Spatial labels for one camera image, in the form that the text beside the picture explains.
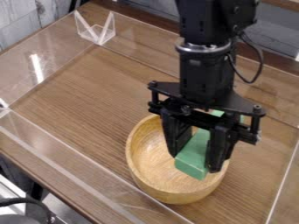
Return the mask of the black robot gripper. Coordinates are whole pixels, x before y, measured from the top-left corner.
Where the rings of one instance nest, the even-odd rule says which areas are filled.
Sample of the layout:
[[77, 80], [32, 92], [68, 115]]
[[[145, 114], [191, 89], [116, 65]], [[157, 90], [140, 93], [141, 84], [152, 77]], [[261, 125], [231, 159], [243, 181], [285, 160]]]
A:
[[192, 127], [211, 132], [219, 123], [232, 127], [237, 142], [257, 142], [264, 109], [233, 90], [236, 69], [235, 43], [176, 46], [180, 55], [180, 79], [152, 81], [148, 89], [149, 111], [161, 117], [169, 155], [175, 158], [192, 138]]

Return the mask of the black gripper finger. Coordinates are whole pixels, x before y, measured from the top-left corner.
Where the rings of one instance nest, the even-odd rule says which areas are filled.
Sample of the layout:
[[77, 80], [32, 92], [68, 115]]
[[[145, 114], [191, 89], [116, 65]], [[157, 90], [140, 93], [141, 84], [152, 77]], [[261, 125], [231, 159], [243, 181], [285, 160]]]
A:
[[237, 134], [232, 127], [224, 123], [219, 123], [209, 130], [209, 141], [207, 151], [207, 167], [209, 173], [216, 173], [221, 170], [224, 161], [229, 159], [237, 142]]

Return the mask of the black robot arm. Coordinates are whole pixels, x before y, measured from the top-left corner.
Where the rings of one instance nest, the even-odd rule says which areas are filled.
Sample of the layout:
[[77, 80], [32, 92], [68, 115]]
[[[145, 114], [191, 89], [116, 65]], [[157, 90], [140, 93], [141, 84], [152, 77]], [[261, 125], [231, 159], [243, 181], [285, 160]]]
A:
[[168, 153], [177, 157], [192, 128], [208, 131], [204, 167], [221, 170], [239, 141], [259, 140], [265, 110], [233, 90], [237, 41], [256, 22], [257, 0], [175, 0], [181, 43], [179, 80], [151, 81], [148, 111], [159, 115]]

